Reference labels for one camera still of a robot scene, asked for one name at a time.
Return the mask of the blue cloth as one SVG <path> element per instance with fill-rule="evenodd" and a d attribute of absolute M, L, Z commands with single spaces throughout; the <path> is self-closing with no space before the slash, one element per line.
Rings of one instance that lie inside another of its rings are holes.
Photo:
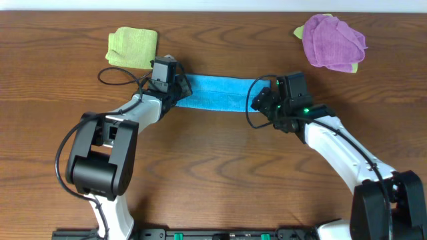
<path fill-rule="evenodd" d="M 254 79 L 186 75 L 192 95 L 179 100 L 177 107 L 208 111 L 245 112 L 246 97 Z"/>

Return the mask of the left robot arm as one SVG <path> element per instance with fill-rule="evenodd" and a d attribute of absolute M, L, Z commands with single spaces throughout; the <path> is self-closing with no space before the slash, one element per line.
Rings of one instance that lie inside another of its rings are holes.
<path fill-rule="evenodd" d="M 133 175 L 138 135 L 157 123 L 178 101 L 192 94 L 181 73 L 153 74 L 136 80 L 130 101 L 106 113 L 87 112 L 64 137 L 73 139 L 65 168 L 58 176 L 71 194 L 90 202 L 99 224 L 96 239 L 130 239 L 134 219 L 125 192 Z"/>

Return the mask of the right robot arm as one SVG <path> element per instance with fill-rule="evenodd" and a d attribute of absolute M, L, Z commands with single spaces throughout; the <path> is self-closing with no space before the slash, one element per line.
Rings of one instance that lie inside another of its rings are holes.
<path fill-rule="evenodd" d="M 292 95 L 265 87 L 246 106 L 265 115 L 275 129 L 295 133 L 352 192 L 350 220 L 318 225 L 318 239 L 426 238 L 426 203 L 419 176 L 398 172 L 371 154 L 327 105 L 314 105 L 306 93 Z"/>

